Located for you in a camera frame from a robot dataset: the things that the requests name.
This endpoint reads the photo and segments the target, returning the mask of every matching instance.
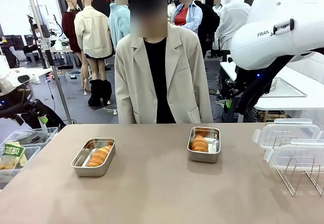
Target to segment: snack bag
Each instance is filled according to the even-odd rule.
[[[0,169],[14,169],[18,163],[24,166],[27,162],[24,152],[25,148],[20,146],[19,142],[6,142],[0,159]]]

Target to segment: beige tabletop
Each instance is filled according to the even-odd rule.
[[[0,192],[0,223],[323,223],[324,198],[288,194],[252,142],[263,123],[205,126],[221,132],[215,164],[188,160],[190,124],[69,125]],[[104,176],[77,177],[93,137],[115,138],[116,154]]]

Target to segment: red cardigan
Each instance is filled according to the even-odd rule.
[[[73,52],[81,52],[77,44],[74,19],[78,11],[65,12],[62,18],[62,29],[66,37],[70,40],[70,48]]]

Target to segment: black boot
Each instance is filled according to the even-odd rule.
[[[91,80],[91,97],[88,101],[89,106],[91,107],[99,107],[101,106],[100,101],[100,90],[101,90],[101,80]]]
[[[100,97],[102,98],[103,104],[106,106],[107,102],[110,100],[111,97],[111,83],[107,80],[101,81],[101,90],[100,90]]]

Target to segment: light blue jacket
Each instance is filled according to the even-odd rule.
[[[180,13],[183,6],[184,3],[177,5],[177,10],[172,17],[171,22],[174,23],[176,16]],[[185,25],[182,25],[181,27],[190,29],[191,31],[198,33],[198,27],[201,24],[202,19],[203,19],[203,12],[201,8],[198,7],[194,2],[192,2],[190,3],[188,8],[188,14],[186,18],[187,23]]]
[[[110,4],[109,28],[116,50],[118,41],[131,32],[131,14],[126,5]]]

